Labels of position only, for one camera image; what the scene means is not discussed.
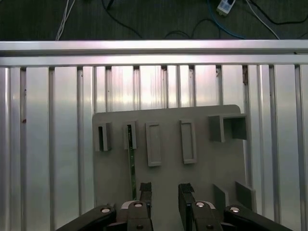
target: screw head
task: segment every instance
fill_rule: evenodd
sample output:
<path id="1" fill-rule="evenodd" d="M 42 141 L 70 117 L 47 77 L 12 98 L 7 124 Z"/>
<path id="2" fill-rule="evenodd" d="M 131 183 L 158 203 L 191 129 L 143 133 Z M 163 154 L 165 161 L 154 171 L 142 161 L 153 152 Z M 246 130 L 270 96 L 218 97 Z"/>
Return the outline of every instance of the screw head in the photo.
<path id="1" fill-rule="evenodd" d="M 207 228 L 208 230 L 212 230 L 212 229 L 214 229 L 214 226 L 213 226 L 213 225 L 207 225 L 206 228 Z"/>
<path id="2" fill-rule="evenodd" d="M 102 213 L 108 213 L 108 212 L 110 212 L 110 209 L 109 209 L 109 208 L 104 208 L 104 209 L 102 210 Z"/>
<path id="3" fill-rule="evenodd" d="M 237 207 L 231 207 L 230 210 L 231 210 L 233 213 L 238 213 L 238 212 L 240 211 Z"/>
<path id="4" fill-rule="evenodd" d="M 198 207 L 203 207 L 204 204 L 203 204 L 202 202 L 197 202 L 197 203 L 196 203 L 196 206 L 198 206 Z"/>
<path id="5" fill-rule="evenodd" d="M 141 203 L 136 203 L 135 207 L 142 207 L 142 204 Z"/>

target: white cable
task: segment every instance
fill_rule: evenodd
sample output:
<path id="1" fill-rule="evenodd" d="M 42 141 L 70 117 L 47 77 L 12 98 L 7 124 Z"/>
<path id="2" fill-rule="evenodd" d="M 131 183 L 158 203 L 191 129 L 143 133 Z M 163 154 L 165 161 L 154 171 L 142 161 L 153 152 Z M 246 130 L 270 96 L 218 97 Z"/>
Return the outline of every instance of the white cable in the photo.
<path id="1" fill-rule="evenodd" d="M 63 19 L 62 19 L 62 22 L 61 22 L 61 24 L 60 24 L 60 27 L 59 27 L 59 30 L 58 30 L 58 34 L 57 34 L 56 40 L 60 40 L 61 35 L 63 34 L 65 23 L 66 23 L 66 21 L 67 21 L 69 15 L 70 15 L 70 13 L 71 13 L 71 10 L 72 10 L 72 8 L 73 8 L 73 6 L 74 6 L 74 4 L 75 4 L 75 1 L 76 1 L 76 0 L 73 0 L 73 3 L 72 3 L 72 5 L 71 5 L 71 7 L 69 8 L 68 13 L 67 13 L 67 8 L 68 8 L 68 3 L 69 3 L 69 0 L 67 0 L 66 8 L 65 8 L 65 10 L 64 10 Z"/>
<path id="2" fill-rule="evenodd" d="M 277 39 L 280 39 L 278 37 L 278 35 L 272 30 L 272 28 L 270 28 L 265 22 L 262 21 L 262 19 L 256 14 L 256 12 L 254 11 L 254 9 L 252 9 L 250 3 L 248 0 L 246 0 L 250 10 L 252 11 L 252 13 L 255 15 L 255 17 L 257 17 L 257 19 L 277 38 Z"/>
<path id="3" fill-rule="evenodd" d="M 56 41 L 60 39 L 60 38 L 59 38 L 59 34 L 60 34 L 60 31 L 62 30 L 63 22 L 64 22 L 64 20 L 65 20 L 65 18 L 66 18 L 66 12 L 67 12 L 67 8 L 68 8 L 68 3 L 69 3 L 69 0 L 66 1 L 66 7 L 65 7 L 65 9 L 64 9 L 62 21 L 61 21 L 60 27 L 59 27 L 59 29 L 58 29 L 58 33 L 57 33 L 57 36 L 56 36 Z"/>

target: gray block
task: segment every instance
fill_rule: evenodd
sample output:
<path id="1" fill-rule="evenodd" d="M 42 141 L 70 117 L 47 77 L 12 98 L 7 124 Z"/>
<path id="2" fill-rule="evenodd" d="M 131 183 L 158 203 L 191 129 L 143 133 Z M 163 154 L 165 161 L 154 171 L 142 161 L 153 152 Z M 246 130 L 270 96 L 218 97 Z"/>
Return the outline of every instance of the gray block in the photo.
<path id="1" fill-rule="evenodd" d="M 161 157 L 161 135 L 158 122 L 145 123 L 146 131 L 146 148 L 148 154 L 148 166 L 160 166 L 162 163 Z"/>
<path id="2" fill-rule="evenodd" d="M 93 128 L 97 124 L 112 122 L 112 150 L 102 154 L 94 152 L 94 184 L 97 204 L 106 201 L 121 206 L 131 200 L 129 163 L 124 150 L 123 125 L 136 122 L 137 149 L 135 155 L 136 186 L 141 182 L 152 183 L 152 220 L 155 230 L 182 230 L 178 210 L 178 185 L 191 183 L 196 200 L 214 204 L 213 184 L 219 185 L 229 194 L 230 204 L 236 204 L 235 181 L 245 182 L 243 142 L 231 139 L 229 142 L 209 140 L 210 115 L 240 114 L 236 105 L 207 106 L 140 110 L 128 112 L 98 113 L 93 117 Z M 188 119 L 194 123 L 194 133 L 198 154 L 194 164 L 183 164 L 182 132 L 180 121 Z M 155 134 L 159 130 L 161 165 L 149 167 L 146 123 L 157 122 L 159 126 L 149 126 Z"/>
<path id="3" fill-rule="evenodd" d="M 215 184 L 213 184 L 213 192 L 214 192 L 214 205 L 222 215 L 225 207 L 230 205 L 229 194 L 225 189 L 218 187 Z"/>
<path id="4" fill-rule="evenodd" d="M 182 154 L 184 164 L 197 162 L 196 134 L 194 122 L 191 119 L 181 119 Z"/>
<path id="5" fill-rule="evenodd" d="M 245 114 L 221 114 L 208 117 L 210 140 L 225 142 L 229 139 L 247 139 Z"/>
<path id="6" fill-rule="evenodd" d="M 256 191 L 239 182 L 235 182 L 236 199 L 246 208 L 257 212 Z"/>

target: rectangular slot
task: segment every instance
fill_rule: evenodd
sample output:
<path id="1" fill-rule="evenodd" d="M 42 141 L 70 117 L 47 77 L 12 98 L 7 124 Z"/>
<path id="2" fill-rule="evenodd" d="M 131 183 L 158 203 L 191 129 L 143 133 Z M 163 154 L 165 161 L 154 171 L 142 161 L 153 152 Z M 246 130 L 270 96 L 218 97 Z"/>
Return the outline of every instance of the rectangular slot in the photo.
<path id="1" fill-rule="evenodd" d="M 94 133 L 94 146 L 96 152 L 107 152 L 111 150 L 111 123 L 96 125 Z"/>
<path id="2" fill-rule="evenodd" d="M 183 119 L 180 121 L 182 134 L 182 154 L 184 164 L 197 162 L 196 134 L 192 120 Z"/>
<path id="3" fill-rule="evenodd" d="M 136 149 L 137 148 L 137 138 L 136 138 L 136 121 L 133 122 L 127 122 L 123 126 L 123 135 L 124 135 L 124 149 L 128 149 L 128 137 L 127 137 L 127 127 L 129 126 L 129 129 L 131 131 L 131 148 Z"/>
<path id="4" fill-rule="evenodd" d="M 148 154 L 148 166 L 161 165 L 161 137 L 158 122 L 150 122 L 145 124 L 146 130 L 146 146 Z"/>
<path id="5" fill-rule="evenodd" d="M 231 121 L 231 130 L 232 130 L 232 138 L 246 140 L 247 139 L 247 131 L 246 131 L 246 118 L 232 118 L 229 119 Z"/>
<path id="6" fill-rule="evenodd" d="M 98 135 L 99 135 L 99 151 L 103 151 L 104 150 L 104 142 L 103 142 L 103 127 L 99 126 L 98 127 Z"/>
<path id="7" fill-rule="evenodd" d="M 135 171 L 135 153 L 133 149 L 133 134 L 131 124 L 126 125 L 126 137 L 128 144 L 128 162 L 129 162 L 129 175 L 130 175 L 130 190 L 131 199 L 134 201 L 137 198 L 136 190 L 136 171 Z"/>

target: blue cable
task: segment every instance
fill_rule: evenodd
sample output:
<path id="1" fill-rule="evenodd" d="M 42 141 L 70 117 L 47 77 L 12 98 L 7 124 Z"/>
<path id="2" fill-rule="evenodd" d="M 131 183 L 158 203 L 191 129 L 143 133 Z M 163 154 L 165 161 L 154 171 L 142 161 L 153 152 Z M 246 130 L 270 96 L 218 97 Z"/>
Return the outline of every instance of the blue cable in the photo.
<path id="1" fill-rule="evenodd" d="M 212 19 L 214 20 L 214 22 L 216 23 L 216 25 L 217 25 L 220 29 L 222 29 L 224 32 L 226 32 L 227 34 L 229 34 L 229 35 L 231 35 L 231 36 L 233 36 L 233 37 L 236 37 L 236 38 L 239 38 L 239 39 L 246 39 L 245 37 L 242 37 L 242 36 L 240 36 L 240 35 L 236 35 L 236 34 L 230 32 L 230 31 L 228 31 L 228 30 L 225 29 L 221 24 L 219 24 L 219 22 L 216 20 L 216 18 L 215 18 L 214 15 L 213 15 L 212 6 L 211 6 L 209 0 L 207 0 L 207 6 L 208 6 L 208 9 L 209 9 L 209 11 L 210 11 L 210 15 L 211 15 Z"/>

